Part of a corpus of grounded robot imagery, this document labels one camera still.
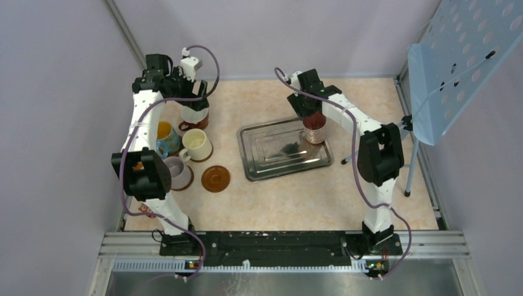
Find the blue butterfly mug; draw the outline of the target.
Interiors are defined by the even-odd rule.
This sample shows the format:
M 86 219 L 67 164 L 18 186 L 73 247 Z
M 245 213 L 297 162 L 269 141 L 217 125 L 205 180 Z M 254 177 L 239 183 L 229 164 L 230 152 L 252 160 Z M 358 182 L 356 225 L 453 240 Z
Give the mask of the blue butterfly mug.
M 180 136 L 169 122 L 160 121 L 157 128 L 156 148 L 161 158 L 180 151 L 182 145 Z

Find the silver metal tray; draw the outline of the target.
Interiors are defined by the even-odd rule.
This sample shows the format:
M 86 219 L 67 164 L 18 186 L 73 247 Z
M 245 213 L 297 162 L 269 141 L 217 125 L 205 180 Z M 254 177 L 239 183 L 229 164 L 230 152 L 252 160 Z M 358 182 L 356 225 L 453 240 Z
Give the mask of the silver metal tray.
M 328 142 L 308 142 L 297 117 L 244 126 L 237 131 L 237 141 L 245 177 L 253 183 L 334 163 Z

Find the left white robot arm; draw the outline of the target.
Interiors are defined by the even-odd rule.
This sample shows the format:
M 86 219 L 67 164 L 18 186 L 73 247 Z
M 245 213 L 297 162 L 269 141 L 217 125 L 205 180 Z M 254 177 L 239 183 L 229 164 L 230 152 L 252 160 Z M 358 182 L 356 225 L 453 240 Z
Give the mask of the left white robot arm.
M 159 105 L 168 101 L 199 112 L 209 107 L 207 82 L 193 92 L 196 72 L 202 62 L 183 49 L 179 66 L 165 54 L 146 56 L 146 69 L 132 84 L 133 115 L 121 152 L 112 154 L 111 164 L 120 183 L 120 197 L 134 197 L 151 209 L 150 215 L 163 226 L 162 243 L 175 246 L 183 255 L 195 252 L 198 239 L 190 232 L 191 221 L 171 194 L 171 176 L 157 152 Z

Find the pink ghost mug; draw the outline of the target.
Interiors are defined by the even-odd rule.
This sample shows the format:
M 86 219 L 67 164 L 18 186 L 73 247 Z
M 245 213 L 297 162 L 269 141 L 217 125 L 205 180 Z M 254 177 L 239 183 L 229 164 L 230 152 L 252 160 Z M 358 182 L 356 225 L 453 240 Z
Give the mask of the pink ghost mug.
M 325 141 L 326 117 L 321 112 L 315 112 L 313 115 L 303 119 L 305 139 L 312 144 L 321 144 Z

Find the red white-inside mug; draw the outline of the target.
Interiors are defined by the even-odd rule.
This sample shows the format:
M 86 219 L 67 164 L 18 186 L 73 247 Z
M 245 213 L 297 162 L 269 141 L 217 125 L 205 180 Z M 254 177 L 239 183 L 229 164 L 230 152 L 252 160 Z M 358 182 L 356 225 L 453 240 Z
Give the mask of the red white-inside mug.
M 181 109 L 181 119 L 182 122 L 178 125 L 180 131 L 188 131 L 195 128 L 204 130 L 209 123 L 208 108 L 195 111 L 189 107 L 183 107 Z

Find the cream white mug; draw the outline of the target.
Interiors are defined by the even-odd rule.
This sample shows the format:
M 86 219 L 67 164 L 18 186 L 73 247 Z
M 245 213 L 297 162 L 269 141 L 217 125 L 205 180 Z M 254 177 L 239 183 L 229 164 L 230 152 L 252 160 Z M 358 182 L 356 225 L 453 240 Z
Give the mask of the cream white mug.
M 182 144 L 184 148 L 179 152 L 179 157 L 185 162 L 190 161 L 188 156 L 188 149 L 198 148 L 206 142 L 211 142 L 206 133 L 201 129 L 191 129 L 187 131 L 182 137 Z

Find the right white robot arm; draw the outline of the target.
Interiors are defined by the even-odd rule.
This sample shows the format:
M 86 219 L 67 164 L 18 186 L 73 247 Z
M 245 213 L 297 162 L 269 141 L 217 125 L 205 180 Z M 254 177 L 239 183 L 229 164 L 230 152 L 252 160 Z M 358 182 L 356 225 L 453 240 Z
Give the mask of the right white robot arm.
M 368 184 L 364 201 L 369 210 L 363 221 L 361 244 L 366 252 L 378 254 L 393 236 L 390 203 L 405 164 L 399 127 L 394 123 L 385 125 L 365 114 L 338 87 L 325 86 L 315 69 L 284 75 L 282 80 L 293 91 L 287 101 L 301 119 L 308 142 L 325 141 L 327 119 L 352 136 L 350 158 L 355 161 L 356 186 L 362 191 L 360 181 Z

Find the lilac ribbed mug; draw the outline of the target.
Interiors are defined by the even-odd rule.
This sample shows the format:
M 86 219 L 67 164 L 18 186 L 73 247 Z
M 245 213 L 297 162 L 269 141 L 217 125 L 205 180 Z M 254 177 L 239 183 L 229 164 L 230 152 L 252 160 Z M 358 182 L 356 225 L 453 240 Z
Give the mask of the lilac ribbed mug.
M 164 164 L 168 167 L 171 175 L 171 179 L 179 176 L 181 173 L 184 172 L 184 170 L 187 168 L 186 162 L 179 158 L 179 157 L 167 157 L 163 160 Z M 189 178 L 189 173 L 187 171 L 184 172 L 185 178 Z M 186 181 L 182 181 L 181 187 L 184 186 Z

